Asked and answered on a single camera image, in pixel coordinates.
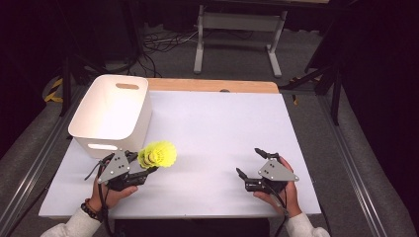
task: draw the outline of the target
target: wrist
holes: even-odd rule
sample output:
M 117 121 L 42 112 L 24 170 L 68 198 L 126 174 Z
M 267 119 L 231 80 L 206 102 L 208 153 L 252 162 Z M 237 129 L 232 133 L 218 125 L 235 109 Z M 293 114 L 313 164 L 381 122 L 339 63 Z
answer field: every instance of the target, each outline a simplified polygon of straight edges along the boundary
M 102 211 L 96 211 L 92 206 L 89 204 L 89 198 L 86 198 L 83 203 L 81 203 L 80 207 L 81 209 L 89 215 L 92 219 L 96 219 L 102 223 L 103 221 L 103 215 Z
M 296 206 L 287 206 L 287 211 L 289 212 L 289 218 L 293 218 L 302 213 L 302 210 L 298 205 Z
M 95 212 L 99 212 L 102 209 L 102 203 L 99 199 L 87 198 L 86 203 Z

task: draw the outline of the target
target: person's arm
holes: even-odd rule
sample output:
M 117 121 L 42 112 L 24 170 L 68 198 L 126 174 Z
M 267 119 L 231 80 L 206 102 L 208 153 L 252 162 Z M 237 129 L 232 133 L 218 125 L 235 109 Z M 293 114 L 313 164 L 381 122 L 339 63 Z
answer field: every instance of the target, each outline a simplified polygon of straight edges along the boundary
M 120 199 L 126 198 L 138 190 L 137 186 L 128 187 L 120 192 L 109 190 L 106 199 L 108 208 L 118 204 Z M 105 195 L 108 188 L 102 185 L 102 193 Z M 102 209 L 102 203 L 99 196 L 97 179 L 93 184 L 92 196 L 82 203 L 83 208 L 79 207 L 71 216 L 67 223 L 61 223 L 45 231 L 42 237 L 88 237 L 92 236 L 101 226 L 97 215 Z
M 290 164 L 281 157 L 281 163 L 290 171 L 293 172 L 293 168 Z M 297 199 L 297 191 L 294 182 L 288 182 L 284 191 L 280 193 L 282 200 L 286 199 L 287 194 L 287 211 L 289 213 L 289 220 L 286 222 L 287 231 L 290 237 L 329 237 L 329 233 L 321 227 L 314 228 L 311 225 L 307 215 L 301 211 Z M 269 203 L 277 213 L 283 214 L 283 211 L 277 207 L 271 197 L 262 192 L 255 192 L 254 197 L 260 198 L 261 200 Z

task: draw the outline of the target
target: bracelet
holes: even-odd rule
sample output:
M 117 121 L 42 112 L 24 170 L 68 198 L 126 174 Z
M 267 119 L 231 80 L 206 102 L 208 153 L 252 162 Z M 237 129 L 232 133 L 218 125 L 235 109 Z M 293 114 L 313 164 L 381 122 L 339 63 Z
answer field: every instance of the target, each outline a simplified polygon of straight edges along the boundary
M 86 214 L 90 216 L 90 218 L 99 220 L 100 222 L 102 222 L 103 218 L 102 218 L 101 211 L 99 211 L 98 213 L 94 211 L 93 208 L 89 205 L 88 198 L 83 203 L 81 203 L 80 207 Z

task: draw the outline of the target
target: yellow toy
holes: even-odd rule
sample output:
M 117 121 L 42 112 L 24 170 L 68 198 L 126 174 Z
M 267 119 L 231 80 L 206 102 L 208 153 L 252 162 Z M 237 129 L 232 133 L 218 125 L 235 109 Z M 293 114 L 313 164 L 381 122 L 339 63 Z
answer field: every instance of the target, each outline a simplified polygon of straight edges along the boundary
M 143 169 L 150 167 L 170 167 L 176 161 L 176 147 L 169 141 L 149 143 L 138 152 L 138 163 Z

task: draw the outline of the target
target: white table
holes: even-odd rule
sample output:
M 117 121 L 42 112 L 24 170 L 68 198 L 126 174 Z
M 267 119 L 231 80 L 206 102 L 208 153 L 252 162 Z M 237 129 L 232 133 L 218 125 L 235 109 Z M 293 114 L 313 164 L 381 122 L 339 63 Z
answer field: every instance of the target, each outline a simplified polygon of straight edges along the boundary
M 260 178 L 257 171 L 266 160 L 255 147 L 279 152 L 289 161 L 300 178 L 296 186 L 301 209 L 320 213 L 281 94 L 150 91 L 150 95 L 153 114 L 144 146 L 169 140 L 177 147 L 178 158 L 172 167 L 149 175 L 137 193 L 110 211 L 111 218 L 277 216 L 245 191 L 235 170 Z M 88 181 L 84 178 L 96 163 L 73 140 L 40 216 L 71 216 L 91 195 L 94 175 Z

